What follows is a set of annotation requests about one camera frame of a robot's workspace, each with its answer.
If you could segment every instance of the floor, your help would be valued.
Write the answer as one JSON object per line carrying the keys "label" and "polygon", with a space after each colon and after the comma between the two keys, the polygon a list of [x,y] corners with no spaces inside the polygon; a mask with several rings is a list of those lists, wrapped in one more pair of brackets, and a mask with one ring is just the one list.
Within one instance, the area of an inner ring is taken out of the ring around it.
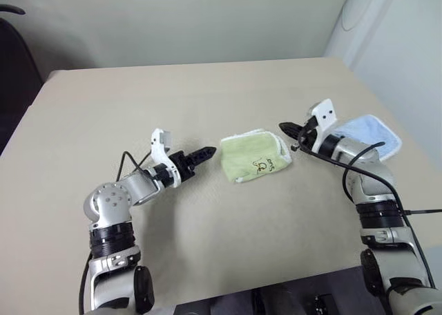
{"label": "floor", "polygon": [[[254,292],[257,290],[157,309],[153,315],[253,315],[251,300]],[[385,313],[378,299],[365,289],[360,267],[261,287],[259,292],[266,309],[260,315],[316,315],[312,307],[314,296],[325,294],[333,296],[338,310],[335,313],[330,309],[330,315]]]}

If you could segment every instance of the light blue cloth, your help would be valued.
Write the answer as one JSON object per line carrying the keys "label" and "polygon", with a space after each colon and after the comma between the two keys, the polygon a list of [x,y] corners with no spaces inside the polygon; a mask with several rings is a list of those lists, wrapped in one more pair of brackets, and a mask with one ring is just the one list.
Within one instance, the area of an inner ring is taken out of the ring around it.
{"label": "light blue cloth", "polygon": [[400,137],[373,115],[364,115],[350,120],[348,123],[336,128],[333,133],[338,136],[350,137],[365,144],[375,144],[384,141],[385,145],[376,148],[381,161],[392,157],[402,146]]}

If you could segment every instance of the white wall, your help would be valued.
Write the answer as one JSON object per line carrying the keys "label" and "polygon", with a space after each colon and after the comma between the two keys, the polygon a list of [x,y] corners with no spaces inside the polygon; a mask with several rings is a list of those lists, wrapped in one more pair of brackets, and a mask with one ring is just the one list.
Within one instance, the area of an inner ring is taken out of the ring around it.
{"label": "white wall", "polygon": [[361,8],[344,9],[326,55],[343,58],[442,169],[441,0],[369,0],[362,9],[351,30],[348,13]]}
{"label": "white wall", "polygon": [[321,56],[344,0],[0,0],[44,75]]}

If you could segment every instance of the green towel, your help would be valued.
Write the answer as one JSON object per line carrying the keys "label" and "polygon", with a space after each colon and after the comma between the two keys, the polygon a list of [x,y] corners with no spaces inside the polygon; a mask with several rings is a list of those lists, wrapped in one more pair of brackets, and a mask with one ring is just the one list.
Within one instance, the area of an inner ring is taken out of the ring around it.
{"label": "green towel", "polygon": [[221,165],[230,182],[247,182],[291,163],[283,140],[258,129],[221,140]]}

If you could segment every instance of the white bracket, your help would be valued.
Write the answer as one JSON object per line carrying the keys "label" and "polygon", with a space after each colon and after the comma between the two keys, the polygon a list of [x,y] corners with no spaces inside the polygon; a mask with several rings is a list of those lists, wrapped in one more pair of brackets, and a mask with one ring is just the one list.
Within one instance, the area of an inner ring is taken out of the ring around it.
{"label": "white bracket", "polygon": [[324,101],[312,106],[310,108],[310,117],[316,117],[318,125],[316,127],[316,141],[311,148],[314,153],[319,152],[320,145],[323,143],[324,139],[330,134],[333,129],[333,125],[338,120],[336,118],[336,113],[333,107],[333,103],[330,99],[325,99]]}
{"label": "white bracket", "polygon": [[181,185],[181,176],[177,167],[167,156],[167,152],[172,145],[172,136],[170,132],[156,128],[151,138],[151,157],[156,164],[164,164],[167,171],[173,178],[173,188]]}

